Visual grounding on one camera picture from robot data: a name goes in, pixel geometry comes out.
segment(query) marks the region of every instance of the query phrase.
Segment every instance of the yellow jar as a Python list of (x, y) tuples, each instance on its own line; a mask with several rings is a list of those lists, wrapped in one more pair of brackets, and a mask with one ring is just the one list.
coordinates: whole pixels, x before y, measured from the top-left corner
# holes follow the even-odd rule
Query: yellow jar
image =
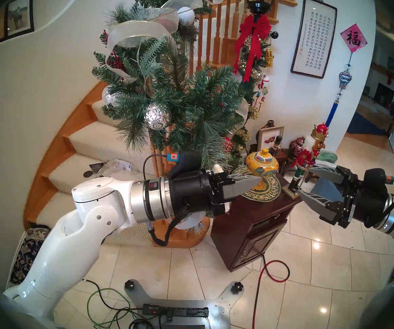
[[(274, 174), (279, 170), (279, 163), (275, 157), (268, 153), (268, 148), (260, 152), (250, 153), (246, 158), (246, 166), (249, 171), (258, 177)], [(261, 180), (254, 190), (264, 190), (266, 184)]]

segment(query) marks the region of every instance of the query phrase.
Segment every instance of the red cable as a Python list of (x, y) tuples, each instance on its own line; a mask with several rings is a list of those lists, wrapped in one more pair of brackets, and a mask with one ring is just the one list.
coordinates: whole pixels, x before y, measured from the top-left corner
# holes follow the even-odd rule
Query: red cable
[(274, 261), (270, 261), (270, 262), (268, 262), (267, 264), (264, 265), (264, 267), (263, 267), (262, 270), (261, 270), (261, 274), (259, 275), (258, 287), (257, 287), (257, 289), (256, 289), (255, 308), (253, 309), (252, 329), (255, 329), (256, 305), (257, 305), (257, 302), (258, 302), (258, 293), (259, 293), (259, 285), (261, 284), (261, 277), (262, 277), (262, 274), (264, 273), (264, 270), (267, 270), (267, 266), (268, 266), (269, 264), (271, 264), (271, 263), (274, 263), (274, 262), (279, 262), (279, 263), (282, 263), (283, 265), (285, 265), (285, 267), (286, 267), (287, 270), (288, 270), (288, 276), (287, 276), (287, 278), (285, 278), (285, 279), (283, 279), (283, 280), (280, 281), (280, 280), (275, 279), (273, 276), (271, 276), (270, 273), (267, 271), (268, 277), (270, 277), (273, 281), (278, 282), (278, 283), (283, 283), (283, 282), (285, 282), (286, 280), (288, 280), (288, 278), (290, 277), (290, 269), (288, 268), (288, 265), (285, 264), (283, 261), (274, 260)]

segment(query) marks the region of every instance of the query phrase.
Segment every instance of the cabinet drawer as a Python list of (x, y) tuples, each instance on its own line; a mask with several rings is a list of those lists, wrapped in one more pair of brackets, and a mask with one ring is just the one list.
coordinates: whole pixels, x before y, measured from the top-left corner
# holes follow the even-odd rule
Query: cabinet drawer
[(290, 214), (292, 208), (285, 209), (271, 217), (268, 217), (267, 219), (264, 219), (263, 221), (253, 224), (249, 234), (256, 233), (258, 231), (261, 231), (262, 229), (271, 227), (278, 223), (279, 221), (286, 219), (288, 215)]
[(257, 257), (260, 257), (282, 230), (286, 222), (287, 219), (284, 218), (277, 222), (275, 226), (247, 235), (229, 270), (232, 272), (250, 261), (253, 261)]

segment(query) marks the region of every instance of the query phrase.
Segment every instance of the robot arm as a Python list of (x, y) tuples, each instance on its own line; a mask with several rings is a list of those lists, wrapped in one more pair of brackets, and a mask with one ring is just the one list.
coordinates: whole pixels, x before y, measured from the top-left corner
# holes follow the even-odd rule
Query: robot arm
[(341, 166), (313, 167), (310, 172), (335, 183), (342, 192), (343, 201), (298, 191), (321, 220), (346, 228), (352, 219), (357, 219), (365, 227), (374, 227), (394, 238), (394, 195), (389, 194), (385, 186), (393, 184), (394, 178), (386, 176), (383, 169), (366, 170), (363, 181)]
[[(88, 180), (72, 190), (76, 210), (60, 218), (44, 241), (25, 280), (4, 294), (34, 317), (52, 319), (64, 293), (88, 273), (100, 245), (115, 231), (148, 223), (153, 240), (166, 246), (169, 232), (187, 212), (224, 213), (224, 203), (254, 187), (260, 177), (206, 172), (201, 156), (184, 151), (168, 177), (119, 181)], [(156, 238), (151, 222), (170, 222), (165, 240)]]

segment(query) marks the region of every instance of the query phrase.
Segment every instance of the fireplace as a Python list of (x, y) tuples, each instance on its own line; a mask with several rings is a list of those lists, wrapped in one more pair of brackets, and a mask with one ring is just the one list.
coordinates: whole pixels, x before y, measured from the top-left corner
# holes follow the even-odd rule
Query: fireplace
[(375, 92), (374, 101), (381, 106), (390, 109), (394, 95), (394, 90), (387, 86), (378, 83), (377, 91)]

